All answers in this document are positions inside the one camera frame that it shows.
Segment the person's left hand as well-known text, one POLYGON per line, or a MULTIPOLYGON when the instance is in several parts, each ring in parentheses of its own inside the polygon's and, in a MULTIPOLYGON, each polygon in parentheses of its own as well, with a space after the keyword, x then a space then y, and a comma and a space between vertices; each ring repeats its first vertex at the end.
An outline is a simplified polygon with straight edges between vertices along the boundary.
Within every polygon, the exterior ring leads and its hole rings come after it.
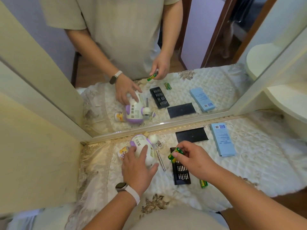
POLYGON ((146 176, 146 153, 148 146, 144 146, 139 158, 136 158, 136 147, 131 147, 122 162, 123 181, 130 185, 141 197, 148 189, 153 177, 146 176))

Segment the person's right hand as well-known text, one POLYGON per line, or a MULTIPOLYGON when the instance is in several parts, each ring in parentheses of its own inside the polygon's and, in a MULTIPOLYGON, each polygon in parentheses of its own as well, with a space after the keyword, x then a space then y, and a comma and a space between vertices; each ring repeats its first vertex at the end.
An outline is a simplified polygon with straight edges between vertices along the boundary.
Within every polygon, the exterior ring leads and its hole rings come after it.
POLYGON ((192 152, 192 162, 182 163, 187 170, 200 180, 212 182, 222 173, 223 168, 219 166, 201 146, 188 141, 180 142, 179 147, 183 152, 192 152))

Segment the white purple toy robot dog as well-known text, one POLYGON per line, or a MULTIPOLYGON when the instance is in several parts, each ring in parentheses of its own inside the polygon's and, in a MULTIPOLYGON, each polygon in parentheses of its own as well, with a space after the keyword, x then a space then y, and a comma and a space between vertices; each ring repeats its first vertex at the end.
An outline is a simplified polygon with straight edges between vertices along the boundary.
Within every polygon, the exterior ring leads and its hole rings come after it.
POLYGON ((155 149, 156 149, 156 144, 158 143, 158 141, 159 141, 159 137, 157 135, 151 135, 147 137, 143 134, 138 134, 134 136, 130 141, 130 145, 136 147, 136 151, 134 153, 136 158, 139 158, 143 147, 146 145, 148 146, 147 153, 146 153, 146 159, 145 159, 145 165, 147 166, 147 168, 150 168, 156 162, 155 149))

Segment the person's left forearm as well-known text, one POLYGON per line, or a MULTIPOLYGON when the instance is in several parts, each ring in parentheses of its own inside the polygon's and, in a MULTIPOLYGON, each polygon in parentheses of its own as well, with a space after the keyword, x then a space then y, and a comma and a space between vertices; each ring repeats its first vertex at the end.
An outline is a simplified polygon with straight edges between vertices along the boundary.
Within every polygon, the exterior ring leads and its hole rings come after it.
POLYGON ((136 205, 130 193, 121 191, 82 230, 122 230, 136 205))

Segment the person's right forearm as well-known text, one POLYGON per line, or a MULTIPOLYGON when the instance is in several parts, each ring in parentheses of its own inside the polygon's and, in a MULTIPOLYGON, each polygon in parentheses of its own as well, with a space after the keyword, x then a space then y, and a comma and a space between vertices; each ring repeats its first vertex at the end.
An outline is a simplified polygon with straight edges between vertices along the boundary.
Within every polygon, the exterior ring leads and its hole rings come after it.
POLYGON ((307 219, 277 203, 230 171, 218 167, 211 182, 244 222, 256 230, 307 230, 307 219))

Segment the silver precision screwdriver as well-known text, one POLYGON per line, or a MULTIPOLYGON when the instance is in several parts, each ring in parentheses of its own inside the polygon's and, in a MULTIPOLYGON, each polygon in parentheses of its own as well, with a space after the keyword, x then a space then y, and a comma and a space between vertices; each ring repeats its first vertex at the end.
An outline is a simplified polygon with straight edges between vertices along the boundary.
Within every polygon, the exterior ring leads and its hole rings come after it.
POLYGON ((157 157, 158 157, 158 159, 159 159, 159 162, 160 162, 160 164, 161 164, 161 166, 162 166, 163 171, 166 171, 166 168, 165 168, 165 166, 164 166, 163 160, 162 160, 162 158, 161 158, 161 156, 160 156, 160 153, 159 153, 158 149, 155 149, 155 150, 156 150, 157 157))

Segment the black screwdriver bit tray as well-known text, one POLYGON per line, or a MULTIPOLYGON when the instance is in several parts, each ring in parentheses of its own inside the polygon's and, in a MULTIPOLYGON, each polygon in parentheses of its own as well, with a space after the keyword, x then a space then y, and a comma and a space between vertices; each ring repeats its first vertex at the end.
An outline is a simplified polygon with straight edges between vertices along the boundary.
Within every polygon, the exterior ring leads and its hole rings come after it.
POLYGON ((191 179, 187 168, 179 161, 175 164, 172 163, 173 177, 175 185, 190 185, 191 179))

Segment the black flat tray lid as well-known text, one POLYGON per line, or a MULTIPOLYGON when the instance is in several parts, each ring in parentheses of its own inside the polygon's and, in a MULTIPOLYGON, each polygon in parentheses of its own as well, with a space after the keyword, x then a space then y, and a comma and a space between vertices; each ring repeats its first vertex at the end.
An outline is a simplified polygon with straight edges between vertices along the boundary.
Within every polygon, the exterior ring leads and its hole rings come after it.
POLYGON ((182 141, 196 143, 196 142, 209 140, 204 127, 195 128, 191 130, 185 130, 185 131, 179 131, 179 132, 176 132, 175 134, 176 134, 178 143, 182 141))

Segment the small printed white bottle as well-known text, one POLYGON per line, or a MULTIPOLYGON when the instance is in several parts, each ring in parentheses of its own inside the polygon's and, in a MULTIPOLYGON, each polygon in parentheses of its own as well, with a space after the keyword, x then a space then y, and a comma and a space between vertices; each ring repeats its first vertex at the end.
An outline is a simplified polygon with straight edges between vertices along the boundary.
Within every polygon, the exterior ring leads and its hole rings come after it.
POLYGON ((130 146, 124 146, 122 149, 120 149, 117 153, 119 159, 123 161, 125 154, 129 151, 130 146))

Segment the light blue flat box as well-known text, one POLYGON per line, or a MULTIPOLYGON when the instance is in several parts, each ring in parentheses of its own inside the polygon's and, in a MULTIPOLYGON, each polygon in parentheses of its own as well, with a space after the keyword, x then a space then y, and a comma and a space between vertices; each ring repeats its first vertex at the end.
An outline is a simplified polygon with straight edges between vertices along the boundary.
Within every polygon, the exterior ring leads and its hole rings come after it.
POLYGON ((212 123, 210 124, 210 128, 219 156, 235 156, 236 150, 232 143, 226 123, 212 123))

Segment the beige shirt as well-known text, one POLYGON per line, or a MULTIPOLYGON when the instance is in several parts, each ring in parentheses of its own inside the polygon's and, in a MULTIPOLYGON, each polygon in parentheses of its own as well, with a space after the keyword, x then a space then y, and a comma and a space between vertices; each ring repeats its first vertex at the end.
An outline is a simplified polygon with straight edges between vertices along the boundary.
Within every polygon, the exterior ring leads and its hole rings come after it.
POLYGON ((156 210, 145 214, 123 230, 230 230, 225 218, 218 213, 187 206, 156 210))

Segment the white quilted table cloth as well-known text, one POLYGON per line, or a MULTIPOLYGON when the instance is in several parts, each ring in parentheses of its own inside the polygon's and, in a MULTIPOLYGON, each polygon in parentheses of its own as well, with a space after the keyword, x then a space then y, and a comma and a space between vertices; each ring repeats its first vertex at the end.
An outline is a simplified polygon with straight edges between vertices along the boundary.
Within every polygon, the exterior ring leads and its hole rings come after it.
MULTIPOLYGON (((153 211, 178 206, 204 211, 223 211, 232 207, 212 185, 202 189, 193 175, 190 185, 174 184, 172 165, 167 156, 170 148, 178 144, 175 133, 200 127, 205 128, 209 140, 196 144, 203 147, 218 165, 268 196, 294 193, 307 187, 307 143, 289 128, 280 113, 257 111, 207 120, 150 133, 158 135, 164 144, 159 153, 166 171, 159 167, 127 224, 133 224, 153 211), (235 156, 219 156, 210 128, 212 123, 226 123, 235 156)), ((65 230, 82 230, 117 194, 115 186, 122 181, 122 162, 117 153, 133 136, 89 144, 82 149, 77 202, 65 230)))

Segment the cream vanity side panel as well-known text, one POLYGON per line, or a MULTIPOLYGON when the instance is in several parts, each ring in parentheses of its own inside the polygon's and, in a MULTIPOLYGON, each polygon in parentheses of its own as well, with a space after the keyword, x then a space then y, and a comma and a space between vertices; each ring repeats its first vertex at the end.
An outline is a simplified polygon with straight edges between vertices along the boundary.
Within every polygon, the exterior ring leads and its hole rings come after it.
POLYGON ((0 92, 0 215, 75 202, 81 147, 0 92))

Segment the cream rounded corner shelf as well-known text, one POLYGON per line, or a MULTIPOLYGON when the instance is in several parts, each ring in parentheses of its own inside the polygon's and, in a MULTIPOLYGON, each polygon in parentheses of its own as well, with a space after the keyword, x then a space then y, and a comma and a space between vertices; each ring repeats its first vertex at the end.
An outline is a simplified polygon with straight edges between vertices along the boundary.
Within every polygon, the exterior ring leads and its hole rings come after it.
POLYGON ((264 92, 283 112, 307 123, 307 81, 270 86, 264 92))

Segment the large wall mirror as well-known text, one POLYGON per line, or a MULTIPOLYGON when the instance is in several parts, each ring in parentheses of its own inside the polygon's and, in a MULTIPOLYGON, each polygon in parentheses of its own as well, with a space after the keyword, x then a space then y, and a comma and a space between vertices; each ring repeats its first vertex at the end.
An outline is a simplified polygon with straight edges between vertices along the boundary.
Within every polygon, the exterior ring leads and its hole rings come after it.
POLYGON ((0 0, 0 61, 19 77, 9 85, 0 72, 0 92, 36 114, 53 114, 28 86, 57 108, 62 118, 93 139, 116 138, 273 108, 264 89, 278 95, 307 92, 307 39, 290 26, 251 60, 263 71, 253 79, 248 62, 199 68, 203 46, 189 44, 188 70, 151 81, 153 62, 170 61, 182 23, 181 0, 0 0))

